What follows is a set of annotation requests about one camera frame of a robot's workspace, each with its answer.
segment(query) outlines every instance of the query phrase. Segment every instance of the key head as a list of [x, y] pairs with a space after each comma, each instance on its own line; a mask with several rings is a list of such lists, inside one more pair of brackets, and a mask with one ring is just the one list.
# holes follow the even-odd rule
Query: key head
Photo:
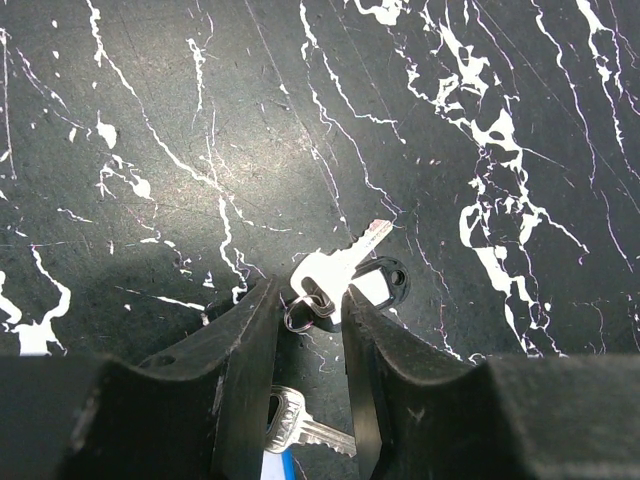
[[271, 396], [278, 399], [278, 407], [267, 431], [265, 449], [282, 453], [300, 437], [300, 423], [306, 414], [304, 395], [292, 388], [273, 385]]
[[[302, 282], [306, 278], [311, 278], [338, 309], [339, 304], [342, 302], [342, 296], [347, 291], [353, 275], [355, 275], [355, 268], [345, 269], [341, 258], [314, 252], [307, 255], [300, 262], [300, 265], [291, 275], [290, 284], [296, 294], [304, 297], [311, 292], [307, 292], [304, 289]], [[313, 308], [312, 299], [305, 298], [304, 302]]]

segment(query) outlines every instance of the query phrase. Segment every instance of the screw hole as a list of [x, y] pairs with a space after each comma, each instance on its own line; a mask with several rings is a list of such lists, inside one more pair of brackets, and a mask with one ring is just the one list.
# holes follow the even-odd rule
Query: screw hole
[[402, 285], [406, 280], [406, 277], [403, 272], [400, 270], [395, 270], [391, 272], [391, 283], [396, 287]]

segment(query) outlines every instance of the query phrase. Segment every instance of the black marble surface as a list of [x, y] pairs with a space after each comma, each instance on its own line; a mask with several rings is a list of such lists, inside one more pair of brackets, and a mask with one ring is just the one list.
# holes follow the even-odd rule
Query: black marble surface
[[[636, 353], [633, 0], [0, 2], [0, 349], [128, 362], [374, 218], [462, 361]], [[276, 380], [351, 430], [340, 334]], [[296, 447], [307, 478], [353, 461]]]

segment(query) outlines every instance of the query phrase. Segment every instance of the silver key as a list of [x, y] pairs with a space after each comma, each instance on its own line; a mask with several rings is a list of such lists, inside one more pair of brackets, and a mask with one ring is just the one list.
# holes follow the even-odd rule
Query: silver key
[[313, 420], [305, 410], [304, 395], [292, 388], [273, 385], [271, 396], [279, 405], [267, 432], [266, 450], [282, 453], [291, 445], [327, 445], [338, 453], [356, 455], [356, 440]]
[[291, 275], [291, 288], [300, 297], [305, 297], [305, 303], [314, 308], [313, 300], [308, 297], [309, 292], [302, 286], [305, 278], [311, 278], [333, 303], [335, 310], [330, 318], [331, 322], [337, 325], [341, 321], [342, 297], [349, 288], [349, 283], [356, 273], [356, 267], [391, 230], [393, 230], [393, 224], [388, 220], [374, 220], [364, 235], [350, 248], [337, 250], [331, 255], [320, 252], [307, 255]]

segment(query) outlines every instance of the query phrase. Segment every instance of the white key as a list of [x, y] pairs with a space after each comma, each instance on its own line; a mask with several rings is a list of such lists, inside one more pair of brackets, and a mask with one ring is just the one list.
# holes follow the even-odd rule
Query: white key
[[[308, 295], [302, 286], [305, 278], [311, 278], [320, 290], [331, 300], [335, 311], [331, 314], [331, 322], [337, 325], [341, 321], [342, 297], [349, 288], [349, 283], [356, 273], [356, 267], [371, 251], [393, 230], [388, 220], [374, 220], [364, 235], [350, 248], [337, 250], [331, 255], [314, 252], [307, 255], [291, 275], [291, 288], [301, 297]], [[305, 298], [305, 303], [312, 307], [313, 300]]]
[[353, 457], [356, 455], [356, 440], [313, 420], [305, 410], [304, 395], [288, 387], [274, 385], [271, 396], [279, 405], [267, 432], [266, 448], [271, 453], [282, 453], [293, 444], [327, 445], [338, 453]]

